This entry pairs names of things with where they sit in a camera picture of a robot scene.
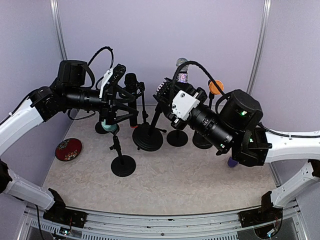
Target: metal corner post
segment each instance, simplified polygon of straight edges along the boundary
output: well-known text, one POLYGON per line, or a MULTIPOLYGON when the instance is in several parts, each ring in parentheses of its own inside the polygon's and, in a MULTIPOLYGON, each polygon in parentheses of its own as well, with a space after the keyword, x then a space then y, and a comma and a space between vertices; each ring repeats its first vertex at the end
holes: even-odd
POLYGON ((258 45, 257 45, 256 51, 255 51, 253 66, 252 66, 251 73, 250 73, 249 84, 246 89, 246 92, 250 95, 253 92, 255 82, 256 82, 257 72, 258 72, 260 59, 261 59, 261 55, 262 55, 262 50, 264 47, 264 42, 265 42, 266 33, 267 33, 270 8, 271 8, 271 0, 264 0, 263 13, 262 13, 262 19, 261 19, 261 27, 260 27, 259 37, 258 37, 258 45))
POLYGON ((50 0, 50 5, 51 5, 53 24, 54 24, 54 28, 55 28, 57 41, 58 41, 61 59, 67 60, 68 57, 67 57, 67 51, 66 51, 65 42, 64 42, 64 36, 62 33, 58 0, 50 0))

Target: silver microphone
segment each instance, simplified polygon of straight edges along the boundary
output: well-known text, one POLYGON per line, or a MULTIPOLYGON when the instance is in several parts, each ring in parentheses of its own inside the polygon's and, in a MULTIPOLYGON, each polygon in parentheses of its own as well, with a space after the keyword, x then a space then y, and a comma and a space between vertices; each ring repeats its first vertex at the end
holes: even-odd
MULTIPOLYGON (((177 61, 176 61, 176 67, 179 67, 181 64, 187 62, 188 60, 184 57, 180 57, 177 61)), ((179 83, 184 83, 186 84, 188 82, 188 65, 184 66, 181 71, 178 74, 178 78, 177 81, 179 83)))

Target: red round object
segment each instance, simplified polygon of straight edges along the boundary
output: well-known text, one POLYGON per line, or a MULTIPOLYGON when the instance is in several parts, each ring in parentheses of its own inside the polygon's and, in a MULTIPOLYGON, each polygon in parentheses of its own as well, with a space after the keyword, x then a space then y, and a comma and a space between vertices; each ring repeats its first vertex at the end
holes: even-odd
POLYGON ((68 138, 59 143, 55 149, 55 157, 63 162, 75 159, 81 152, 82 143, 79 139, 68 138))

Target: beige table surface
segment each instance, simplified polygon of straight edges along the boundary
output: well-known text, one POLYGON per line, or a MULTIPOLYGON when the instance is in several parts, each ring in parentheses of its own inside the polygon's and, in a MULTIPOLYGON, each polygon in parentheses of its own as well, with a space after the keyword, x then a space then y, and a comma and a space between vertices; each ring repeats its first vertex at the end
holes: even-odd
MULTIPOLYGON (((154 109, 147 107, 149 122, 154 109)), ((214 147, 196 148, 188 126, 189 141, 183 147, 170 146, 164 133, 160 150, 137 150, 128 120, 119 124, 118 137, 122 154, 135 159, 136 170, 128 177, 115 176, 111 162, 117 153, 109 150, 112 135, 96 133, 97 120, 96 115, 72 123, 65 138, 81 140, 82 151, 70 162, 55 158, 45 179, 44 186, 58 191, 67 206, 138 215, 203 214, 260 205, 261 196, 275 188, 267 164, 230 168, 230 153, 216 156, 214 147)), ((163 115, 157 127, 173 130, 163 115)))

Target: lavender wall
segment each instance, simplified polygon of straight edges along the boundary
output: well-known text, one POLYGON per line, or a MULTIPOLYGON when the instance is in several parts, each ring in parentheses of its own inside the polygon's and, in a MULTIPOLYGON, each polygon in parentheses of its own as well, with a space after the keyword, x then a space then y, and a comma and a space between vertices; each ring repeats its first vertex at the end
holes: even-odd
MULTIPOLYGON (((1 1, 0 119, 31 90, 48 86, 60 62, 50 2, 1 1)), ((20 176, 41 185, 70 121, 58 114, 14 144, 1 159, 20 176)), ((0 240, 17 237, 25 203, 0 195, 0 240)))
MULTIPOLYGON (((320 129, 320 1, 272 1, 261 65, 253 96, 263 123, 282 131, 320 129)), ((282 182, 305 163, 276 164, 282 182)), ((320 184, 297 197, 310 239, 319 239, 320 184)))
MULTIPOLYGON (((263 0, 68 0, 59 1, 68 57, 89 61, 102 46, 114 49, 115 63, 137 74, 146 85, 146 102, 176 60, 203 64, 225 91, 246 90, 258 42, 263 0)), ((92 64, 96 76, 110 64, 108 52, 92 64)), ((207 87, 197 67, 189 82, 207 87)))

